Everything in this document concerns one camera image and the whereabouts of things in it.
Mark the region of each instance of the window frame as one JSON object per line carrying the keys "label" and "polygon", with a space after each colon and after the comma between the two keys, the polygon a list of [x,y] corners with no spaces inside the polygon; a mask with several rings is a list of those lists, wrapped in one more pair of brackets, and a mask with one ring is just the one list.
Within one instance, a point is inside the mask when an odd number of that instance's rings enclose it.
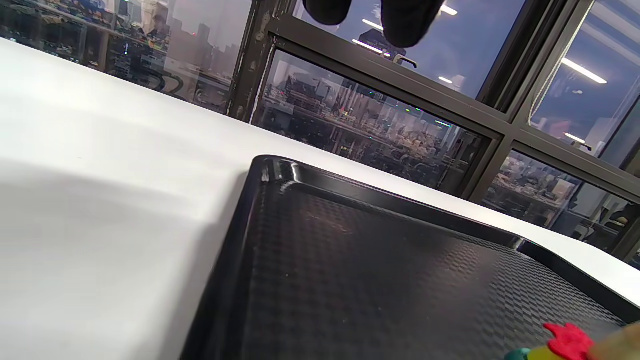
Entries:
{"label": "window frame", "polygon": [[[296,0],[254,1],[229,116],[250,121],[273,54],[281,50],[491,138],[457,194],[462,199],[480,204],[504,160],[516,150],[640,204],[637,178],[528,125],[529,109],[524,105],[532,103],[594,0],[548,0],[537,5],[533,3],[537,0],[527,0],[478,96],[486,104],[293,17]],[[531,24],[534,31],[523,30]],[[636,241],[640,222],[623,232],[611,252],[620,259],[640,247]]]}

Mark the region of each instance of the window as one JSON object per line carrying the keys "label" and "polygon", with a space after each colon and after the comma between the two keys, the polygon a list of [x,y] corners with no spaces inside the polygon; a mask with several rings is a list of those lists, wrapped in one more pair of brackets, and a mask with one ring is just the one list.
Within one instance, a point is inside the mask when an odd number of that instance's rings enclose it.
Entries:
{"label": "window", "polygon": [[488,140],[281,51],[252,124],[447,193]]}
{"label": "window", "polygon": [[483,205],[556,233],[612,250],[640,207],[512,151]]}
{"label": "window", "polygon": [[596,1],[557,66],[537,94],[530,125],[627,168],[640,140],[640,3]]}
{"label": "window", "polygon": [[315,22],[298,0],[294,15],[389,60],[397,55],[417,63],[416,72],[469,97],[477,97],[524,0],[448,0],[422,41],[409,49],[390,45],[381,32],[380,1],[353,0],[338,26]]}
{"label": "window", "polygon": [[224,112],[250,0],[0,0],[0,36]]}

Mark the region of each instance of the fluorescent light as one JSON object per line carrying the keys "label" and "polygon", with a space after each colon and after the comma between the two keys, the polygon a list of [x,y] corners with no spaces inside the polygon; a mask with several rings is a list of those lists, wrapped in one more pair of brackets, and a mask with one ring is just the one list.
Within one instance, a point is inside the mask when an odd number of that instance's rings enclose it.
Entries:
{"label": "fluorescent light", "polygon": [[451,127],[451,125],[449,125],[449,124],[445,124],[445,123],[443,123],[442,121],[436,120],[436,122],[437,122],[438,124],[440,124],[440,125],[444,125],[444,126],[446,126],[446,127]]}
{"label": "fluorescent light", "polygon": [[584,67],[581,67],[580,65],[574,63],[573,61],[567,59],[567,58],[563,58],[562,59],[562,63],[565,64],[566,66],[572,68],[573,70],[576,70],[577,72],[581,73],[582,75],[585,75],[587,78],[597,82],[598,84],[606,84],[607,81],[603,78],[601,78],[600,76],[597,76],[596,74],[592,73],[591,71],[585,69]]}
{"label": "fluorescent light", "polygon": [[456,10],[453,10],[452,8],[448,7],[447,5],[442,5],[442,7],[440,8],[440,10],[444,13],[448,13],[451,16],[455,16],[458,14],[458,12]]}
{"label": "fluorescent light", "polygon": [[353,41],[354,43],[356,43],[356,44],[358,44],[358,45],[362,46],[362,47],[366,47],[366,48],[367,48],[367,49],[369,49],[369,50],[375,51],[375,52],[376,52],[376,53],[378,53],[378,54],[382,54],[382,52],[383,52],[382,50],[380,50],[380,49],[376,49],[375,47],[373,47],[373,46],[371,46],[371,45],[367,45],[367,44],[363,43],[362,41],[358,41],[358,40],[356,40],[356,39],[353,39],[352,41]]}
{"label": "fluorescent light", "polygon": [[382,26],[376,24],[375,22],[371,22],[371,21],[369,21],[367,19],[362,19],[362,22],[364,22],[365,24],[367,24],[369,26],[372,26],[372,27],[374,27],[374,28],[376,28],[376,29],[378,29],[380,31],[383,31],[385,29]]}
{"label": "fluorescent light", "polygon": [[564,133],[564,135],[566,137],[568,137],[569,139],[574,139],[575,141],[579,142],[579,143],[585,143],[585,141],[577,136],[573,136],[570,133]]}

